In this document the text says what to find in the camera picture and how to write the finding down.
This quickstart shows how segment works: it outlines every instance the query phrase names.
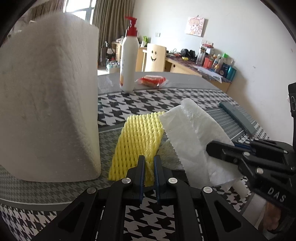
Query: canvas painting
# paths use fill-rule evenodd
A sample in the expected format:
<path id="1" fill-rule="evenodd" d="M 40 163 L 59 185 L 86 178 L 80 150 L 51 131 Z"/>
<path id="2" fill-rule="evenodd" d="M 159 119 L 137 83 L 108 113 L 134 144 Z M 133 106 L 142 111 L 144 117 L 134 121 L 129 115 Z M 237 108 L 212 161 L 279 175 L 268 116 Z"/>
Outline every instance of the canvas painting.
<path id="1" fill-rule="evenodd" d="M 189 17 L 186 24 L 185 33 L 201 37 L 204 23 L 205 18 Z"/>

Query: smiley face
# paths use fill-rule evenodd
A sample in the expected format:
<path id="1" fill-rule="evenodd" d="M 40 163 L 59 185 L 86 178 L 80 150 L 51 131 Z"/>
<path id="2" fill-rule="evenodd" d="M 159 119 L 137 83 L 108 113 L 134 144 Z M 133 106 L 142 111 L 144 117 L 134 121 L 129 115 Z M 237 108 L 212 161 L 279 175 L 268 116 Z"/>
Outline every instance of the smiley face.
<path id="1" fill-rule="evenodd" d="M 154 62 L 154 61 L 156 60 L 156 56 L 155 56 L 155 58 L 152 58 L 152 55 L 151 55 L 151 60 Z"/>

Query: brown curtain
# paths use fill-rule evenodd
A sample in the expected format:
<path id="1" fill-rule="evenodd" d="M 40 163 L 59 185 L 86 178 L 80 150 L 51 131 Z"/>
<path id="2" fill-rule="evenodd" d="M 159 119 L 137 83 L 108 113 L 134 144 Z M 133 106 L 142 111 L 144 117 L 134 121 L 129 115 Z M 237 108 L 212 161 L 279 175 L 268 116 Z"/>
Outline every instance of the brown curtain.
<path id="1" fill-rule="evenodd" d="M 32 8 L 29 20 L 36 20 L 37 18 L 51 12 L 63 11 L 65 1 L 66 0 L 49 0 L 37 7 Z"/>
<path id="2" fill-rule="evenodd" d="M 135 0 L 97 0 L 92 24 L 99 28 L 99 53 L 105 41 L 112 41 L 125 35 L 128 20 L 133 16 Z"/>

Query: red bottle cap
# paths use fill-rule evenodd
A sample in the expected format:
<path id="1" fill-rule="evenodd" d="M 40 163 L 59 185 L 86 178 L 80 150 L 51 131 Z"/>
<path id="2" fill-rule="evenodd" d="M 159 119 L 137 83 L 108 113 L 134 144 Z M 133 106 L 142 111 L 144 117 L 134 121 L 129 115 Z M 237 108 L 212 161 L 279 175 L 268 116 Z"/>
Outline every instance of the red bottle cap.
<path id="1" fill-rule="evenodd" d="M 127 30 L 126 30 L 126 36 L 135 36 L 135 37 L 137 37 L 138 30 L 135 27 L 137 19 L 133 18 L 133 17 L 125 17 L 125 18 L 130 20 L 130 24 L 129 24 Z"/>

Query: yellow object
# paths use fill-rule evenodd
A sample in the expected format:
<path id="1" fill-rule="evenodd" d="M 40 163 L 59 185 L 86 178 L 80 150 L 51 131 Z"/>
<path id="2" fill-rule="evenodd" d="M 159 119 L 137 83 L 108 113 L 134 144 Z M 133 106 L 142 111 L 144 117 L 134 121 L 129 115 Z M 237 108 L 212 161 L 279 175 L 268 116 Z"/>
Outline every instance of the yellow object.
<path id="1" fill-rule="evenodd" d="M 129 116 L 121 130 L 108 179 L 117 181 L 126 177 L 128 169 L 137 166 L 139 155 L 145 156 L 145 186 L 154 183 L 154 156 L 163 136 L 158 118 L 164 112 Z"/>

